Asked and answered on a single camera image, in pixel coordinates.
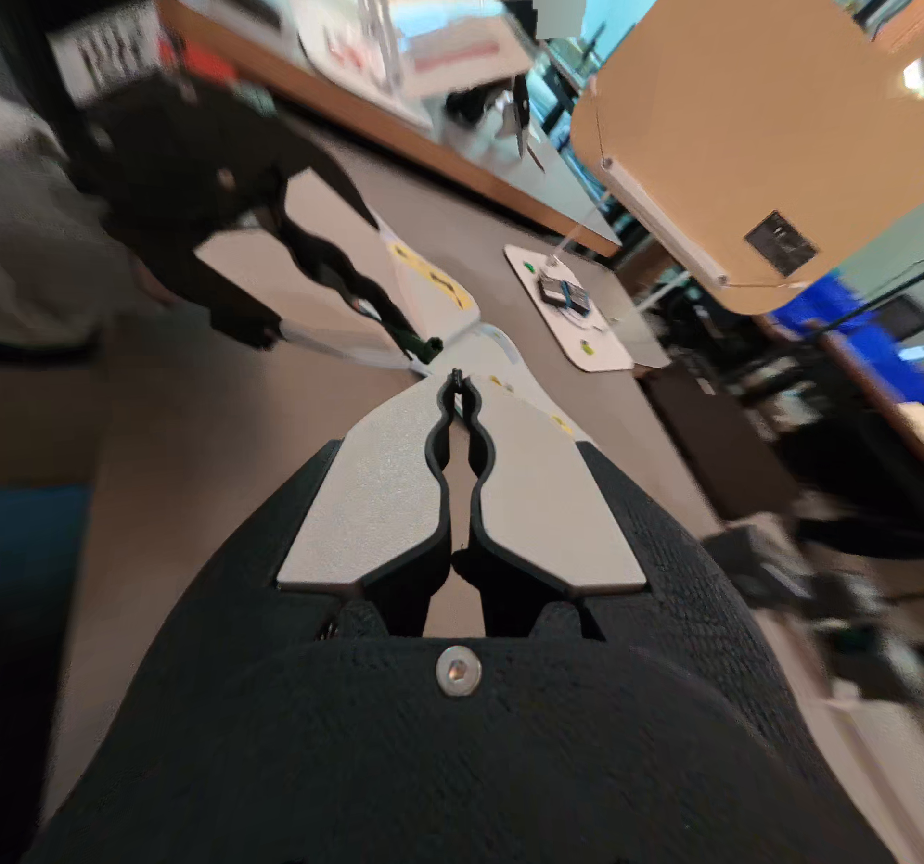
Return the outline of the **cardboard box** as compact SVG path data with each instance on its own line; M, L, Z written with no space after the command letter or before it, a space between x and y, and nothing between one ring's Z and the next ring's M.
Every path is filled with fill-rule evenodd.
M102 385L93 368L2 367L2 487L89 482L104 415Z

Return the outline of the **open lego instruction booklet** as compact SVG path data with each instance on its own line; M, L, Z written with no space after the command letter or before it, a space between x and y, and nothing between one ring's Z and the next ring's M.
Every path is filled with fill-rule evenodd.
M478 304L455 279L410 248L377 212L373 216L389 250L408 303L429 337L444 349L430 363L412 356L410 370L420 377L460 370L491 380L548 415L575 441L594 443L590 434L558 406L529 370L514 341L482 321Z

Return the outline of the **black and white tool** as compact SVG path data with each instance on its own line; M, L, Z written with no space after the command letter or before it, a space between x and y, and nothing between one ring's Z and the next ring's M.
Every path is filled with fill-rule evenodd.
M445 101L447 117L469 130L477 127L493 109L499 110L501 116L501 126L494 137L498 140L514 138L519 157L528 155L544 172L545 166L531 144L533 136L525 74L450 94Z

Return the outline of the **black and blue lego build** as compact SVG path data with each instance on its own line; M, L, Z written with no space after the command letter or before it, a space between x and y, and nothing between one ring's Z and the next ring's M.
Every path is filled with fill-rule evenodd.
M590 295L582 286L568 280L555 279L545 274L537 276L536 284L539 298L543 303L559 310L574 313L580 318L590 316L592 312Z

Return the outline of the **blue chair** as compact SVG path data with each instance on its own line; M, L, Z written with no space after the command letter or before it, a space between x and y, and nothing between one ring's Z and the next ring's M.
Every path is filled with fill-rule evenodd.
M798 294L767 319L793 335L804 337L813 324L828 325L854 313L861 296L835 274L828 274ZM898 400L923 402L923 375L917 364L903 358L901 344L881 326L872 312L849 319L836 329L848 346L894 391Z

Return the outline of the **wooden-edged grey table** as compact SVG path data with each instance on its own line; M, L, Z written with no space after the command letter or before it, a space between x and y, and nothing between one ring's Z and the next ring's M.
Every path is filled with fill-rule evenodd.
M545 166L542 172L528 155L519 157L514 138L494 137L501 125L497 109L469 130L447 118L444 97L431 98L423 104L433 119L433 131L418 131L312 70L286 27L284 0L267 1L281 15L280 31L225 0L158 0L158 4L165 24L179 36L225 60L244 79L268 88L300 119L477 194L536 228L566 235L590 210L594 200L546 136L537 132L531 140ZM577 242L605 257L620 247L601 211Z

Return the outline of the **clear acrylic rod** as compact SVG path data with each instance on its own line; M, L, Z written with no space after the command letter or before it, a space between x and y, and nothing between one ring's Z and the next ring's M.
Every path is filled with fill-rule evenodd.
M577 241L577 236L583 232L588 224L592 222L595 214L598 213L599 206L600 202L592 202L590 210L586 211L584 215L578 220L578 222L574 224L573 228L566 235L561 237L557 246L554 247L552 253L547 259L545 264L546 268L555 268L560 264L561 254L566 250L568 246Z

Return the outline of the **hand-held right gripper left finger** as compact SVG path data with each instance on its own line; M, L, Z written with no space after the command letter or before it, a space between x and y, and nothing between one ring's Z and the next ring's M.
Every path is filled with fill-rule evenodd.
M425 378L338 443L277 573L279 589L365 600L392 635L422 636L452 555L448 380Z

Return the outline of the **white stand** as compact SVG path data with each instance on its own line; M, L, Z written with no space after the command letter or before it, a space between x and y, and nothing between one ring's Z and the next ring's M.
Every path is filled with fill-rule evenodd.
M284 2L286 27L312 70L418 131L433 131L422 100L403 89L389 0Z

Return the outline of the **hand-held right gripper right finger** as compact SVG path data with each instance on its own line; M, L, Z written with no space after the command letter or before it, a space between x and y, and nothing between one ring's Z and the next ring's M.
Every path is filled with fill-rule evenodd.
M593 444L490 377L460 385L468 428L468 544L456 572L490 638L529 635L553 603L635 595L648 579L589 464Z

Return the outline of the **person's left forearm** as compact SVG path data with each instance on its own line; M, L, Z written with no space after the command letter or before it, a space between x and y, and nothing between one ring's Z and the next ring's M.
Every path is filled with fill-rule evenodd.
M84 346L147 300L128 251L66 176L48 126L1 101L1 341L33 352Z

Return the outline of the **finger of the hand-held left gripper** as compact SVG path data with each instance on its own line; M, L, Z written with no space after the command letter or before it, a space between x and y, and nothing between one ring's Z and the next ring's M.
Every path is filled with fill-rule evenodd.
M422 336L386 289L329 241L297 226L283 227L283 236L226 230L195 256L267 307L284 341L376 368L409 369L412 356L399 347L394 329Z
M316 172L287 183L276 238L286 342L335 358L425 356L425 331L385 236Z

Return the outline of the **blue container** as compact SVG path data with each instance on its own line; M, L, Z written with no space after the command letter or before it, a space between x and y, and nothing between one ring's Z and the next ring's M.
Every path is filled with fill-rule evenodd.
M2 488L2 661L63 636L90 500L86 484Z

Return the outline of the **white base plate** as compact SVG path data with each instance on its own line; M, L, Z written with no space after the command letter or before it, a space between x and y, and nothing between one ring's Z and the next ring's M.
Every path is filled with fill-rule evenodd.
M574 313L547 305L539 298L536 284L539 274L568 280L581 286L577 276L562 260L555 268L546 268L548 255L513 244L507 244L503 248L503 254L540 319L548 327L559 349L569 362L585 373L628 372L633 368L634 362L631 354L616 337L613 328L603 316L603 312L592 299L590 299L592 303L590 316L580 318ZM536 274L532 275L527 271L523 262L532 263L536 268ZM586 339L593 346L595 350L593 356L587 356L582 351L581 339Z

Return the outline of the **wooden overhead board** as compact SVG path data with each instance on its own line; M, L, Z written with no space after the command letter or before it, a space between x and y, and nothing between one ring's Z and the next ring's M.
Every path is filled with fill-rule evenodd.
M765 315L922 205L918 53L835 0L657 0L570 141L719 304Z

